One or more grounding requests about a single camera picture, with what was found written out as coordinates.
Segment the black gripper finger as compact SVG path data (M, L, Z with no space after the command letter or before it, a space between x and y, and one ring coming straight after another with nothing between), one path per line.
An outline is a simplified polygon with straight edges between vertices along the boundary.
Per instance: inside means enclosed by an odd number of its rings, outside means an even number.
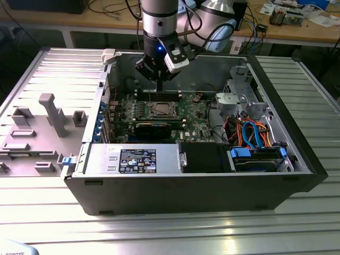
M160 72L160 92L163 91L163 83L166 81L173 80L179 72L177 73L171 73L170 71L161 71Z
M135 69L147 80L156 83L156 91L160 92L160 69L158 61L150 56L143 56L136 61Z

